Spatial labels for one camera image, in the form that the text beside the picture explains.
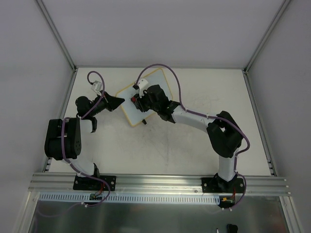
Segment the yellow-framed whiteboard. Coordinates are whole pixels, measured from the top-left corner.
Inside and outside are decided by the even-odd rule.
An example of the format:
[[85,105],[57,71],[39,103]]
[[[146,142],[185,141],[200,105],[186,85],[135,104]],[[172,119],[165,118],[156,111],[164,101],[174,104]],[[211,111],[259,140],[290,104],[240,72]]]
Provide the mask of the yellow-framed whiteboard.
[[[169,87],[165,73],[162,68],[157,68],[156,70],[143,76],[142,78],[145,79],[149,83],[149,85],[156,85],[156,84],[160,85],[160,87],[164,90],[169,100],[173,100],[171,89]],[[125,114],[128,123],[132,127],[137,126],[143,120],[155,114],[155,112],[152,110],[142,113],[140,110],[136,109],[134,104],[131,102],[131,98],[137,92],[133,88],[134,83],[135,82],[131,83],[130,85],[128,85],[127,87],[123,88],[122,90],[116,93],[116,97],[125,99],[125,101],[121,104],[121,109]]]

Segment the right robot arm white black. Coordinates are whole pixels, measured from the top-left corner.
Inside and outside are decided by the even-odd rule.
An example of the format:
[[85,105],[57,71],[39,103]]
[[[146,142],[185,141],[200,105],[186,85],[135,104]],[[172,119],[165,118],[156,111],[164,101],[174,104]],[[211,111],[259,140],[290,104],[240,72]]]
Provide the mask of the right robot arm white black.
[[182,107],[177,101],[169,100],[160,85],[146,89],[133,85],[136,93],[131,102],[141,112],[152,110],[164,121],[194,127],[208,134],[213,150],[219,155],[219,169],[208,186],[214,190],[228,192],[237,179],[237,154],[243,135],[231,115],[222,111],[216,116],[196,113]]

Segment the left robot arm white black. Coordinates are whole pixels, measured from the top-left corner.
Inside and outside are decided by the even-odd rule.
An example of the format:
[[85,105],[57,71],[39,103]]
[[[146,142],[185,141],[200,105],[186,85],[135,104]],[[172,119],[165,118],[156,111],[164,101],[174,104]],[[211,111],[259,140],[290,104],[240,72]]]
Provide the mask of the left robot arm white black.
[[76,176],[73,189],[79,191],[114,191],[116,176],[102,176],[97,165],[80,156],[82,151],[81,133],[97,130],[96,115],[103,110],[117,109],[125,99],[100,92],[94,99],[85,96],[76,99],[76,117],[51,119],[48,124],[44,151],[48,158],[68,164]]

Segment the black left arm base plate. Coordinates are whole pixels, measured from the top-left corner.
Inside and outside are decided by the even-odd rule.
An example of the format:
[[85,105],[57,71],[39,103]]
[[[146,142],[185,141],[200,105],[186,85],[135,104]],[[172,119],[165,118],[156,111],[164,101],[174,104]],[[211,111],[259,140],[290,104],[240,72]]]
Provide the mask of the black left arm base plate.
[[[110,175],[101,175],[100,179],[104,180],[110,187],[111,191],[115,191],[116,186],[116,176]],[[103,187],[103,191],[108,191],[108,187],[106,184],[103,184],[100,181],[90,179],[87,177],[78,177],[75,176],[75,180],[73,183],[73,190],[79,191],[99,191]]]

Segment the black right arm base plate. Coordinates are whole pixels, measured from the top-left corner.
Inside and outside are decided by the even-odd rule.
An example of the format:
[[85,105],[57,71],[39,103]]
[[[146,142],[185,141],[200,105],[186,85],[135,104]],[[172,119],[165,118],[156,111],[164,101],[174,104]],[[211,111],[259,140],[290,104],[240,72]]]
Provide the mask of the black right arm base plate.
[[233,193],[242,194],[245,191],[245,184],[242,178],[234,177],[227,182],[219,177],[201,178],[201,187],[203,193]]

